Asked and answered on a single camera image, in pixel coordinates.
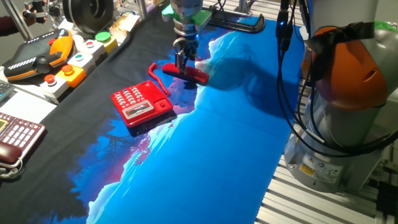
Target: white sticker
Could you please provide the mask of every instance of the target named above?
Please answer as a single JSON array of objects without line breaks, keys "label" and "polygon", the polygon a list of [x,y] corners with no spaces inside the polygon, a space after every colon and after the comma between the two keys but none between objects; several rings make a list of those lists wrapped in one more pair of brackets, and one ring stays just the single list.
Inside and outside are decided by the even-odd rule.
[{"label": "white sticker", "polygon": [[308,153],[300,165],[300,170],[311,177],[327,183],[336,183],[343,166],[336,166],[322,161]]}]

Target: orange button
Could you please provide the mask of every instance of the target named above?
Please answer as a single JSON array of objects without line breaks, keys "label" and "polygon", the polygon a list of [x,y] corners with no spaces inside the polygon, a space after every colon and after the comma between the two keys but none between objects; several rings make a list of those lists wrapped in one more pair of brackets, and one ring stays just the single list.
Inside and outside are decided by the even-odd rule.
[{"label": "orange button", "polygon": [[44,77],[44,81],[46,81],[48,84],[51,84],[55,82],[55,76],[54,75],[46,75]]},{"label": "orange button", "polygon": [[66,66],[62,67],[62,71],[64,73],[71,72],[72,70],[73,70],[73,67],[71,65],[66,65]]},{"label": "orange button", "polygon": [[51,39],[51,40],[49,41],[49,45],[54,44],[55,41],[56,41],[56,39]]}]

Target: red button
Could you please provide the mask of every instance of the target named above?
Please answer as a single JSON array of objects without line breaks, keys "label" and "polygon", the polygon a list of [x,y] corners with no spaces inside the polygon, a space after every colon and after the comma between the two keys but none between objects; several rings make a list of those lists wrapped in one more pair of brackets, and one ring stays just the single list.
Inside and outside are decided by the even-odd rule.
[{"label": "red button", "polygon": [[49,41],[49,45],[54,44],[55,41],[56,41],[56,39],[51,39],[51,40]]},{"label": "red button", "polygon": [[86,46],[87,47],[93,47],[94,46],[94,42],[89,41],[89,42],[86,43]]},{"label": "red button", "polygon": [[66,66],[62,67],[63,73],[68,73],[68,72],[71,72],[72,70],[73,70],[73,67],[71,65],[66,65]]},{"label": "red button", "polygon": [[55,76],[54,75],[46,75],[44,77],[44,81],[46,81],[48,84],[51,84],[55,82]]}]

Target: robot end effector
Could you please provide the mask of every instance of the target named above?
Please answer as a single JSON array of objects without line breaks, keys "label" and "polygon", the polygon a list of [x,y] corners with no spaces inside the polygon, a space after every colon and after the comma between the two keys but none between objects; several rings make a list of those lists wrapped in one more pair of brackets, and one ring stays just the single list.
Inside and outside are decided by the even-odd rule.
[{"label": "robot end effector", "polygon": [[211,12],[203,11],[202,6],[203,0],[171,0],[162,13],[165,22],[173,19],[175,24],[175,67],[181,74],[186,74],[188,60],[197,57],[199,33],[211,19]]}]

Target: white keypad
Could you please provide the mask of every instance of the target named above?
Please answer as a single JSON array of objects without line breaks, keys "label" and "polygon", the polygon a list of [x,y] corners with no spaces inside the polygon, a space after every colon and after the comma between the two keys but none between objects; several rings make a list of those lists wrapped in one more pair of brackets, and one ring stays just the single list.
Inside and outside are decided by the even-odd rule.
[{"label": "white keypad", "polygon": [[24,141],[28,141],[30,139],[30,135],[25,136]]},{"label": "white keypad", "polygon": [[3,140],[3,142],[8,142],[8,140],[10,140],[10,137],[9,137],[9,136],[6,136],[6,137],[4,138],[4,140]]},{"label": "white keypad", "polygon": [[19,145],[19,143],[21,142],[21,140],[17,139],[14,143],[15,146]]}]

